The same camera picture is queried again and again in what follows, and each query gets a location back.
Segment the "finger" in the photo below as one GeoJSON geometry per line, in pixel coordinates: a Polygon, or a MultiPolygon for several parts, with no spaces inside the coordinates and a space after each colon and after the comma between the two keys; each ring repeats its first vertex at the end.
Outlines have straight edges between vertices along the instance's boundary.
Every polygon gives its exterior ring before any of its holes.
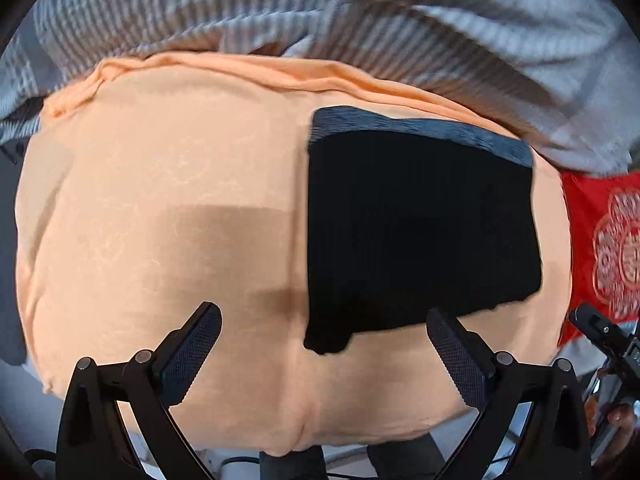
{"type": "Polygon", "coordinates": [[[625,447],[628,446],[633,434],[633,428],[631,430],[628,428],[620,428],[616,433],[616,436],[607,446],[607,449],[604,450],[598,459],[598,463],[606,463],[615,459],[615,457],[622,453],[625,450],[625,447]]]}
{"type": "Polygon", "coordinates": [[[584,411],[587,416],[587,420],[592,419],[596,415],[596,412],[598,411],[598,400],[595,396],[589,397],[589,399],[584,403],[584,411]]]}
{"type": "Polygon", "coordinates": [[[636,427],[638,418],[632,406],[619,406],[609,413],[607,420],[612,426],[632,432],[636,427]]]}

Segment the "pant leg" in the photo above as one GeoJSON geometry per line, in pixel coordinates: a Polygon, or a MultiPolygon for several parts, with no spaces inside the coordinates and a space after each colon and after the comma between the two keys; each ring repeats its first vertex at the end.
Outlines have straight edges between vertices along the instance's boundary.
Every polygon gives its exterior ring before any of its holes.
{"type": "Polygon", "coordinates": [[[19,366],[27,359],[15,295],[15,193],[22,173],[26,141],[12,141],[0,149],[0,359],[19,366]]]}
{"type": "Polygon", "coordinates": [[[430,434],[367,447],[380,480],[432,480],[445,460],[430,434]]]}
{"type": "Polygon", "coordinates": [[[285,456],[260,452],[260,480],[328,480],[321,446],[285,456]]]}

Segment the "mesh gripper pad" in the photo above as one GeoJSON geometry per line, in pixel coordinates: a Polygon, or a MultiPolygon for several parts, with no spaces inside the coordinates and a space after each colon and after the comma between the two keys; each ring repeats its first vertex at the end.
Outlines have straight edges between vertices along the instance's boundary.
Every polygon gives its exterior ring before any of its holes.
{"type": "Polygon", "coordinates": [[[220,336],[222,313],[217,305],[203,303],[185,325],[172,332],[158,347],[169,347],[166,364],[158,370],[160,399],[165,406],[180,404],[207,355],[220,336]]]}
{"type": "Polygon", "coordinates": [[[491,393],[495,368],[493,352],[455,318],[436,308],[427,314],[427,334],[467,406],[482,410],[491,393]]]}

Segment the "black wire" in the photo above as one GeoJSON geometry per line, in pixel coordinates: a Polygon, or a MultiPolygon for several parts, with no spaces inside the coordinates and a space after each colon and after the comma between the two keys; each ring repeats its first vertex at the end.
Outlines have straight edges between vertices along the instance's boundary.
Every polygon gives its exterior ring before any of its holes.
{"type": "Polygon", "coordinates": [[[333,476],[334,478],[346,478],[347,480],[378,480],[377,477],[371,476],[351,476],[351,475],[342,475],[340,473],[327,473],[327,476],[333,476]]]}
{"type": "Polygon", "coordinates": [[[492,462],[489,462],[489,465],[491,464],[497,464],[498,462],[504,462],[505,460],[508,460],[511,458],[511,455],[507,455],[507,456],[503,456],[502,458],[496,458],[495,460],[493,460],[492,462]]]}
{"type": "MultiPolygon", "coordinates": [[[[222,469],[227,464],[234,464],[238,462],[249,463],[249,464],[259,464],[260,459],[256,458],[255,456],[233,456],[231,458],[225,458],[220,463],[220,469],[222,469]]],[[[334,478],[343,478],[345,480],[374,480],[374,478],[372,477],[350,476],[350,475],[343,475],[340,473],[327,473],[327,476],[331,476],[334,478]]]]}
{"type": "Polygon", "coordinates": [[[38,460],[56,461],[56,454],[53,451],[47,451],[45,449],[28,449],[23,455],[31,465],[35,464],[38,460]]]}
{"type": "Polygon", "coordinates": [[[260,459],[256,458],[255,456],[233,456],[231,458],[225,458],[220,463],[220,469],[222,469],[227,464],[233,464],[236,462],[247,462],[249,464],[259,464],[260,459]]]}

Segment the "dark trousers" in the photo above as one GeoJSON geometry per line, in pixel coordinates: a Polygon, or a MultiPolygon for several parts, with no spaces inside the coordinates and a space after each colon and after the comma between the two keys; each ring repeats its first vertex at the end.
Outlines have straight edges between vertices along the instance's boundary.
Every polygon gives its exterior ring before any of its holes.
{"type": "MultiPolygon", "coordinates": [[[[431,435],[367,447],[381,480],[432,480],[444,459],[431,435]]],[[[281,457],[260,453],[260,480],[328,480],[320,446],[281,457]]]]}

